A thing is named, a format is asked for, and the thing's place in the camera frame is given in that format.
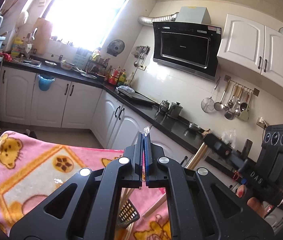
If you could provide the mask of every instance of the wall socket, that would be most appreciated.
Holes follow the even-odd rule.
[[[262,129],[266,129],[269,123],[267,123],[262,117],[257,119],[256,125],[260,126]]]
[[[138,69],[145,70],[145,69],[146,69],[146,66],[144,66],[144,65],[139,65],[139,66],[138,66]]]

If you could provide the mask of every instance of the blue bucket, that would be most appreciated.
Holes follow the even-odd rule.
[[[51,84],[55,81],[55,78],[52,76],[47,76],[47,75],[38,75],[38,87],[42,91],[47,91]]]

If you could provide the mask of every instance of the wooden cutting board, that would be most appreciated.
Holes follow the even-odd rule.
[[[33,49],[36,49],[36,54],[43,55],[46,52],[46,48],[52,34],[53,24],[44,18],[38,18],[33,29],[35,28],[38,28],[38,30],[35,33]]]

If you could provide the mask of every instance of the human hand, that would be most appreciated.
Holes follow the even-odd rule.
[[[242,196],[245,195],[245,185],[241,185],[236,192],[236,195],[241,198]],[[265,217],[265,208],[263,205],[260,203],[260,201],[252,197],[247,201],[247,205],[254,210],[258,215],[260,215],[262,218]]]

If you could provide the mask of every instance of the kettle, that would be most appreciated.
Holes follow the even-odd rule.
[[[159,105],[159,111],[161,113],[166,113],[169,108],[169,102],[167,100],[163,100],[161,104]]]
[[[178,116],[181,110],[182,110],[182,106],[180,105],[180,103],[178,102],[171,103],[171,106],[168,112],[166,113],[166,115],[168,115],[169,117],[173,119],[178,119]]]

